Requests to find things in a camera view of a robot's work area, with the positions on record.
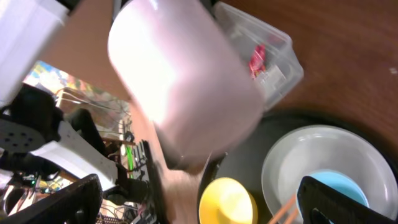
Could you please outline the wooden chopstick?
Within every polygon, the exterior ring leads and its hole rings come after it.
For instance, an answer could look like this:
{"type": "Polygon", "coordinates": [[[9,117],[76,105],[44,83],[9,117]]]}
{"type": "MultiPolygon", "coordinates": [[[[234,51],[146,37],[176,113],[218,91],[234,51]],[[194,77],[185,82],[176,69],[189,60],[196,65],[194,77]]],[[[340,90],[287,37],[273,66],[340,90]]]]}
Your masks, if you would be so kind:
{"type": "Polygon", "coordinates": [[[299,210],[298,208],[295,208],[293,212],[288,216],[288,218],[285,220],[284,224],[293,224],[294,220],[296,217],[299,215],[299,210]]]}
{"type": "Polygon", "coordinates": [[[269,220],[268,224],[276,224],[278,221],[296,204],[297,197],[295,195],[291,196],[289,201],[283,205],[278,212],[269,220]]]}

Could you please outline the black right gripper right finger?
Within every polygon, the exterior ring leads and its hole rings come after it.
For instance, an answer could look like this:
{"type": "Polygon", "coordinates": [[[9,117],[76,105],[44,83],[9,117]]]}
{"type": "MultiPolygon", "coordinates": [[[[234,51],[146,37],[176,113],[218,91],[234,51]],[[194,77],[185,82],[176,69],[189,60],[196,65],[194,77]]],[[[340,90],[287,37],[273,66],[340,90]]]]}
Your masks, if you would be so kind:
{"type": "Polygon", "coordinates": [[[304,224],[396,224],[310,176],[299,185],[297,201],[304,224]]]}

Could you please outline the pink plastic cup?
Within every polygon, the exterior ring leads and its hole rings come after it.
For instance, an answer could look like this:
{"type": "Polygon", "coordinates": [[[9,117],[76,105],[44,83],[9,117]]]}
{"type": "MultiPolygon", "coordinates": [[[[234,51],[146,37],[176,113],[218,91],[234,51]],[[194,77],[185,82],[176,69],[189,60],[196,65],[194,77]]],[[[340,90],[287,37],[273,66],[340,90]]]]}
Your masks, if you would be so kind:
{"type": "Polygon", "coordinates": [[[260,89],[199,1],[125,3],[108,55],[175,161],[198,164],[225,152],[262,116],[260,89]]]}

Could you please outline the yellow plastic bowl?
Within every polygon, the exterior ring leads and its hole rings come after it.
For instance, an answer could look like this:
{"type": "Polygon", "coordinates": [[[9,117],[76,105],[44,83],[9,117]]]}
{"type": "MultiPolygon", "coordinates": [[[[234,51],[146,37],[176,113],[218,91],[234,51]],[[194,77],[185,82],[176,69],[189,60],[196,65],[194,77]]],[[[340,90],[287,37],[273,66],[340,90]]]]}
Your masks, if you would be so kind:
{"type": "Polygon", "coordinates": [[[257,204],[237,180],[222,177],[203,191],[198,217],[200,224],[256,224],[257,204]]]}

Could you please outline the grey round plate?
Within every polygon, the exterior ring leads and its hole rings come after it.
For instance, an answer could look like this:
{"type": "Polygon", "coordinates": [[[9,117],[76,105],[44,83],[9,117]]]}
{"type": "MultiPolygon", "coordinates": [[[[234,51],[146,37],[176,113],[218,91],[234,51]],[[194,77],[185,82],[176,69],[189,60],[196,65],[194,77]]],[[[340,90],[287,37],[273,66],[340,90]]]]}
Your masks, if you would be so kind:
{"type": "Polygon", "coordinates": [[[359,185],[369,207],[397,218],[397,182],[382,154],[367,140],[345,129],[314,125],[295,129],[271,147],[262,167],[262,191],[275,214],[298,189],[302,178],[333,170],[359,185]]]}

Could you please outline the light blue plastic cup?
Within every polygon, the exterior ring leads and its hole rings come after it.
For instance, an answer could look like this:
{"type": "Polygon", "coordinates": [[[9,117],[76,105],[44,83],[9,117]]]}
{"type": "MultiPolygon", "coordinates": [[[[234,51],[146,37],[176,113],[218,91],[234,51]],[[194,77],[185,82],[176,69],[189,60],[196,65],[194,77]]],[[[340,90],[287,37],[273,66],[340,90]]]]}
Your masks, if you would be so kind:
{"type": "Polygon", "coordinates": [[[304,177],[312,177],[369,208],[368,199],[361,187],[352,178],[341,172],[335,170],[317,170],[303,175],[302,179],[304,177]]]}

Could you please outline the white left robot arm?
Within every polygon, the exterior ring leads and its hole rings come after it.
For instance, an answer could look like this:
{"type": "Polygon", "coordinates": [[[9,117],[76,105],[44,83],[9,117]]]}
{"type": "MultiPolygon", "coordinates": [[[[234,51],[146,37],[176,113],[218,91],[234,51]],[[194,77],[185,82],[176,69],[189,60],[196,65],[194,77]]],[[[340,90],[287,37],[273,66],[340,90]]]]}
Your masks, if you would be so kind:
{"type": "Polygon", "coordinates": [[[142,203],[143,180],[102,156],[62,118],[50,94],[24,84],[40,54],[63,28],[79,1],[1,1],[1,148],[32,154],[82,179],[99,178],[107,200],[142,203]]]}

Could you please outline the red snack wrapper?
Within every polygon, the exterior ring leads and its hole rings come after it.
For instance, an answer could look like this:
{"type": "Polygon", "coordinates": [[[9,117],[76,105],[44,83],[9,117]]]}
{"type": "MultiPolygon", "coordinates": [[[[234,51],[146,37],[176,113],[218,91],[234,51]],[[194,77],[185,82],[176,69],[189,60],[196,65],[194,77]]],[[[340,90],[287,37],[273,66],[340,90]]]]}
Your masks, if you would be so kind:
{"type": "Polygon", "coordinates": [[[253,79],[257,78],[260,73],[266,71],[265,66],[266,48],[264,44],[259,44],[255,47],[251,59],[248,63],[251,76],[253,79]]]}

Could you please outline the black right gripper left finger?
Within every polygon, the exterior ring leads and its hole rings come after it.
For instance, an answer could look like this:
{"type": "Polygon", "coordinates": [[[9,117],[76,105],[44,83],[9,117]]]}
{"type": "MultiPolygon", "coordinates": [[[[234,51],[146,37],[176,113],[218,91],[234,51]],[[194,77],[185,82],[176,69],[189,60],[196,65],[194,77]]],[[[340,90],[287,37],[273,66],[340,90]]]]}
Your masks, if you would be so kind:
{"type": "Polygon", "coordinates": [[[95,223],[103,200],[99,177],[90,174],[1,220],[2,224],[95,223]]]}

